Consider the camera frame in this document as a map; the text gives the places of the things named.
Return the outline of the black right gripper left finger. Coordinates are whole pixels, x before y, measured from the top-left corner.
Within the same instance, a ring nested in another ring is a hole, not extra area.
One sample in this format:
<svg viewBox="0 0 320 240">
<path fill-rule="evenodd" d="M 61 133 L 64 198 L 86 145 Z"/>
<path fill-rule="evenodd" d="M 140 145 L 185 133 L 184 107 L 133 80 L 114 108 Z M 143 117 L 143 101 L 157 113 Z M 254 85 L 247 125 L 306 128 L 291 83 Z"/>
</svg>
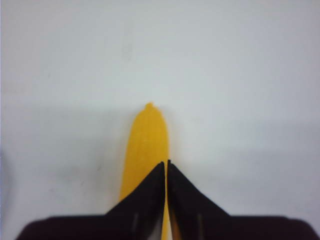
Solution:
<svg viewBox="0 0 320 240">
<path fill-rule="evenodd" d="M 19 240 L 147 240 L 161 230 L 165 165 L 157 164 L 142 182 L 105 214 L 53 216 L 28 223 Z"/>
</svg>

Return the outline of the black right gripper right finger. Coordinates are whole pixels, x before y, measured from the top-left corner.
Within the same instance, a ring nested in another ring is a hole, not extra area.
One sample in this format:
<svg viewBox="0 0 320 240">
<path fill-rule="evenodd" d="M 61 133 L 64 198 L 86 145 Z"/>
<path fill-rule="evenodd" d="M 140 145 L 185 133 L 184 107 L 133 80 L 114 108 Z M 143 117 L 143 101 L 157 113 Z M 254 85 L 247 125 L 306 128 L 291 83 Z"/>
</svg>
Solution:
<svg viewBox="0 0 320 240">
<path fill-rule="evenodd" d="M 201 193 L 171 162 L 167 201 L 173 238 L 179 240 L 318 240 L 306 221 L 277 215 L 231 215 Z"/>
</svg>

